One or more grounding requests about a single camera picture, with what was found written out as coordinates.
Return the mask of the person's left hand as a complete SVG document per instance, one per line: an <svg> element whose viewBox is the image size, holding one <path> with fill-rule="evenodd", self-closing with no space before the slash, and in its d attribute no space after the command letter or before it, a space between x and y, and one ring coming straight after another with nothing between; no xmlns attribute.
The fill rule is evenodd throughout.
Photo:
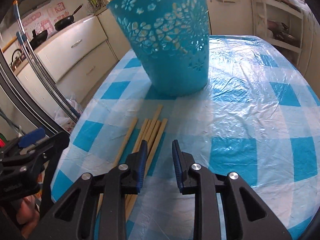
<svg viewBox="0 0 320 240"><path fill-rule="evenodd" d="M21 234L27 239L38 225L40 214L36 210L36 199L33 195L22 199L20 209L17 211L16 219L22 226Z"/></svg>

